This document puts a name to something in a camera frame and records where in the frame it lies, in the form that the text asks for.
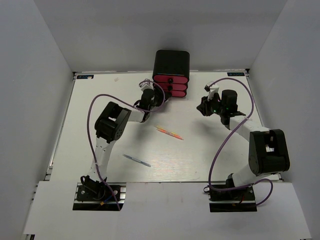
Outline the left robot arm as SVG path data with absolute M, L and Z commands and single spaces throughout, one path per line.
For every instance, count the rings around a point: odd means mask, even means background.
M 96 144 L 93 146 L 90 136 L 90 118 L 93 105 L 99 97 L 109 97 L 130 107 L 125 108 L 119 104 L 110 101 L 94 124 Z M 141 99 L 134 105 L 109 94 L 99 94 L 93 98 L 90 103 L 87 114 L 87 136 L 89 145 L 93 154 L 92 164 L 86 176 L 80 178 L 81 184 L 88 188 L 88 193 L 94 199 L 99 200 L 105 196 L 107 180 L 107 167 L 110 160 L 112 149 L 123 135 L 128 122 L 144 123 L 153 111 L 158 111 L 163 104 L 172 97 L 169 92 L 161 88 L 147 88 L 142 91 Z

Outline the left blue table label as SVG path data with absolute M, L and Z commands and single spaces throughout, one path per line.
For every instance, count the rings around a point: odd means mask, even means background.
M 93 74 L 85 74 L 85 75 L 77 75 L 76 79 L 80 80 L 87 80 L 87 79 L 93 79 L 94 75 Z

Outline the right blue table label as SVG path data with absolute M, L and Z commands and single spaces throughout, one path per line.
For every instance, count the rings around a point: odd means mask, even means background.
M 228 72 L 228 77 L 244 77 L 245 74 L 243 72 Z

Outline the orange highlighter pen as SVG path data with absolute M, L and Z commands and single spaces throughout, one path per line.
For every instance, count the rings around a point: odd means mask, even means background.
M 171 133 L 167 133 L 167 132 L 163 132 L 163 131 L 160 131 L 160 130 L 157 130 L 157 131 L 159 131 L 159 132 L 161 132 L 161 133 L 163 133 L 163 134 L 166 134 L 166 135 L 168 135 L 168 136 L 171 136 L 171 137 L 173 137 L 173 138 L 176 138 L 176 139 L 179 139 L 179 140 L 184 140 L 180 135 L 178 135 L 178 134 L 171 134 Z

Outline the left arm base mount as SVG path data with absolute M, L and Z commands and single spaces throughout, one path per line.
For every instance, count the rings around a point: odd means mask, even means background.
M 120 211 L 125 203 L 127 184 L 93 181 L 81 176 L 77 184 L 72 209 L 74 211 Z

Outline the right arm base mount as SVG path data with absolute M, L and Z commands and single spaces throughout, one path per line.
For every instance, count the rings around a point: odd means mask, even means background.
M 229 191 L 215 191 L 208 185 L 203 192 L 209 196 L 211 213 L 241 213 L 256 212 L 256 198 L 253 187 Z

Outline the black drawer cabinet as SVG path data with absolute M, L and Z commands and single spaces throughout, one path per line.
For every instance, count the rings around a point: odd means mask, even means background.
M 153 74 L 190 76 L 190 54 L 184 50 L 160 49 L 155 54 Z

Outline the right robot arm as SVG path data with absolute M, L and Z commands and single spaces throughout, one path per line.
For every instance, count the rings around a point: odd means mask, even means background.
M 244 193 L 244 188 L 259 183 L 263 178 L 286 172 L 290 168 L 290 158 L 285 134 L 280 129 L 268 129 L 252 121 L 249 116 L 238 110 L 238 94 L 234 90 L 224 90 L 201 98 L 197 110 L 209 117 L 216 114 L 221 123 L 237 133 L 249 143 L 248 163 L 235 173 L 231 173 L 225 181 L 225 187 L 212 190 L 226 192 L 226 195 L 236 200 Z

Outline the blue thin pen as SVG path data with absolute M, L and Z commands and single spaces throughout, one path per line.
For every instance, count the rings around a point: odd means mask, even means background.
M 147 163 L 147 162 L 145 162 L 145 161 L 142 161 L 142 160 L 140 160 L 140 159 L 137 159 L 137 158 L 135 158 L 135 157 L 132 157 L 132 156 L 130 156 L 130 155 L 123 154 L 123 156 L 124 156 L 125 158 L 129 159 L 129 160 L 132 160 L 132 161 L 134 161 L 134 162 L 136 162 L 136 163 L 142 164 L 142 165 L 144 165 L 144 166 L 146 166 L 146 167 L 149 167 L 149 168 L 151 167 L 151 165 L 150 165 L 149 163 Z

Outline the blue table label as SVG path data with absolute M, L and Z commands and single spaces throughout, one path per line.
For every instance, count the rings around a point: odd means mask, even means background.
M 228 77 L 244 77 L 245 74 L 243 72 L 228 72 Z
M 93 74 L 85 74 L 85 75 L 77 75 L 76 79 L 80 80 L 87 80 L 87 79 L 93 79 L 94 75 Z

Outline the yellow highlighter pen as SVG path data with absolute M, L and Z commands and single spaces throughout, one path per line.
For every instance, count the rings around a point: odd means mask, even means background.
M 157 125 L 155 125 L 154 127 L 155 127 L 157 130 L 162 131 L 162 132 L 166 132 L 166 133 L 173 134 L 173 135 L 176 134 L 176 133 L 174 133 L 174 132 L 172 132 L 172 131 L 169 131 L 169 130 L 164 129 L 163 127 L 160 127 L 160 126 L 157 126 Z

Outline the pink top drawer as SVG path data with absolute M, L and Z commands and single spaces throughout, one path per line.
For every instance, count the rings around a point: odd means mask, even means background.
M 183 75 L 157 74 L 153 76 L 153 80 L 157 83 L 169 83 L 169 84 L 186 84 L 189 82 L 189 78 Z

